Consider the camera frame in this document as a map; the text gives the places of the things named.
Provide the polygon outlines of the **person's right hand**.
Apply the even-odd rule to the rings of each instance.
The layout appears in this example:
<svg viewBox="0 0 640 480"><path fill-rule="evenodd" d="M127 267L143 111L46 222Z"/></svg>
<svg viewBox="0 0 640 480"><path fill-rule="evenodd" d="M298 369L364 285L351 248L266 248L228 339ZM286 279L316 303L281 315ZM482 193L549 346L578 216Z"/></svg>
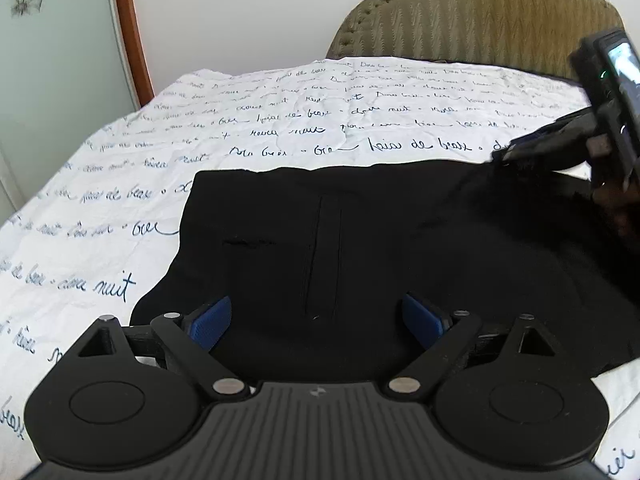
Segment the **person's right hand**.
<svg viewBox="0 0 640 480"><path fill-rule="evenodd" d="M592 192L593 201L603 207L620 235L639 234L639 185L629 183L626 188L607 183Z"/></svg>

